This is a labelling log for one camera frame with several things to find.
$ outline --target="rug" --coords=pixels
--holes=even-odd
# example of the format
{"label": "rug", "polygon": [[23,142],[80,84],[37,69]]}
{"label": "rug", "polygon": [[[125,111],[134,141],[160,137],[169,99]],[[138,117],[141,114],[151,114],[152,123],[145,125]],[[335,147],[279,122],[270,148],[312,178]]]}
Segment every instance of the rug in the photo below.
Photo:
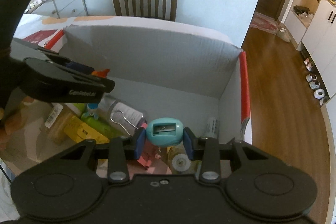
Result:
{"label": "rug", "polygon": [[272,34],[276,34],[279,29],[277,22],[273,18],[257,12],[254,12],[253,14],[250,27]]}

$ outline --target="teal pencil sharpener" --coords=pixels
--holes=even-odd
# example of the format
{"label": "teal pencil sharpener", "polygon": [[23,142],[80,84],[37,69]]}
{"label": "teal pencil sharpener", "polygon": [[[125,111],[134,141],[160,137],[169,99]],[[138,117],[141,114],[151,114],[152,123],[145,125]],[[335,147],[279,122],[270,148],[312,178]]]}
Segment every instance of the teal pencil sharpener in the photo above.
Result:
{"label": "teal pencil sharpener", "polygon": [[173,118],[156,119],[148,124],[146,138],[159,147],[178,145],[183,139],[183,124]]}

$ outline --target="cabinet handle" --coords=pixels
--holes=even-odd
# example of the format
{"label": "cabinet handle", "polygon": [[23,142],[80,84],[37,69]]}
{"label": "cabinet handle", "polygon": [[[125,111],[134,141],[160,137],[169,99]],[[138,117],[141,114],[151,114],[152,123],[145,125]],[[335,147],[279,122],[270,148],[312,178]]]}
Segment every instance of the cabinet handle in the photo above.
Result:
{"label": "cabinet handle", "polygon": [[331,16],[333,15],[333,11],[331,11],[330,16],[328,18],[328,21],[331,19]]}

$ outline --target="hand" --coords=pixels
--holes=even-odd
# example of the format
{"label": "hand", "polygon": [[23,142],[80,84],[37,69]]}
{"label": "hand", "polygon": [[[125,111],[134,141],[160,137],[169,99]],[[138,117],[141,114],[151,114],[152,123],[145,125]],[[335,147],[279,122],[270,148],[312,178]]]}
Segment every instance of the hand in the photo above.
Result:
{"label": "hand", "polygon": [[[23,102],[32,103],[34,99],[26,97],[23,99]],[[0,108],[0,120],[4,116],[4,109]],[[5,121],[5,125],[0,127],[0,151],[6,149],[6,145],[11,138],[13,132],[23,128],[28,119],[27,107],[23,106],[16,110],[16,112],[8,117]]]}

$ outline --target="black handle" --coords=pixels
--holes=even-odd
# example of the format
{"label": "black handle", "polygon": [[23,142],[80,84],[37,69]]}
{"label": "black handle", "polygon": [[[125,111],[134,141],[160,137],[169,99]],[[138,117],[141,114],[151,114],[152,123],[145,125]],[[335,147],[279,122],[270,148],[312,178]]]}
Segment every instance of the black handle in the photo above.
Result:
{"label": "black handle", "polygon": [[0,50],[10,47],[14,32],[30,0],[0,0]]}
{"label": "black handle", "polygon": [[205,140],[199,180],[204,183],[218,183],[221,180],[221,156],[218,140],[215,138]]}
{"label": "black handle", "polygon": [[328,21],[331,19],[331,16],[333,15],[333,11],[331,11],[330,16],[328,18]]}

